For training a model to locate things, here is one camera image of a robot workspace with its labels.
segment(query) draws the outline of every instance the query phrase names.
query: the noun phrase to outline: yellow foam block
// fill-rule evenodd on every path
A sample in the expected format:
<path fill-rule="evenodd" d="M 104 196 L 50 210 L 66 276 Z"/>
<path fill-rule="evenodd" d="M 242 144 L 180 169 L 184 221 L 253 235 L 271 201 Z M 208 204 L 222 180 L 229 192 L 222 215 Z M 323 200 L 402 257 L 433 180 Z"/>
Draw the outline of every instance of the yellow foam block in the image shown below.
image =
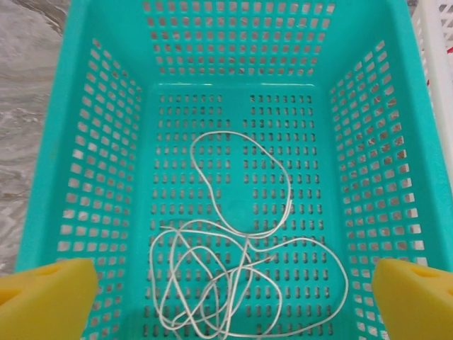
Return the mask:
<path fill-rule="evenodd" d="M 0 278 L 0 338 L 80 339 L 97 285 L 95 269 L 87 259 Z"/>
<path fill-rule="evenodd" d="M 453 274 L 383 259 L 373 293 L 391 340 L 453 339 Z"/>

